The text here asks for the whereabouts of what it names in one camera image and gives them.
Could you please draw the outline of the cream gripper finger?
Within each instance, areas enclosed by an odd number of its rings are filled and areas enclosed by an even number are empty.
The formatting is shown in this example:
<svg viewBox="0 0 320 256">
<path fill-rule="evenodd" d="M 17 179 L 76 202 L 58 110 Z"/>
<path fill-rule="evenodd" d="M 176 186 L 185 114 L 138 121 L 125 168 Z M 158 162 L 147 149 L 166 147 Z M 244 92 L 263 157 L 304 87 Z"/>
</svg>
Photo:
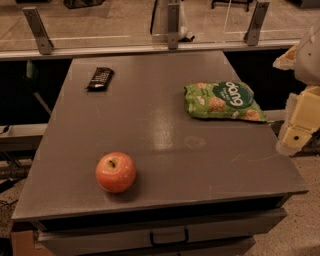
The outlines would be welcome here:
<svg viewBox="0 0 320 256">
<path fill-rule="evenodd" d="M 320 129 L 320 87 L 307 86 L 300 94 L 290 93 L 276 150 L 292 156 L 300 152 Z"/>
<path fill-rule="evenodd" d="M 273 62 L 273 67 L 280 70 L 293 70 L 297 46 L 294 45 Z"/>
</svg>

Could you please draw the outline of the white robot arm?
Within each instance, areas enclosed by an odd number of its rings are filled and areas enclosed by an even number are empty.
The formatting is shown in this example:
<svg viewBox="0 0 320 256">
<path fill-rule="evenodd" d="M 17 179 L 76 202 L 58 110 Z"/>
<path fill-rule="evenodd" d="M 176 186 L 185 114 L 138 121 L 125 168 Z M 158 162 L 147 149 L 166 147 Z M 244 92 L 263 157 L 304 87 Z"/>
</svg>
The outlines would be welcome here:
<svg viewBox="0 0 320 256">
<path fill-rule="evenodd" d="M 273 66 L 293 70 L 295 79 L 306 85 L 299 95 L 289 94 L 276 144 L 280 154 L 292 156 L 320 129 L 320 21 L 310 27 L 297 45 L 278 57 Z"/>
</svg>

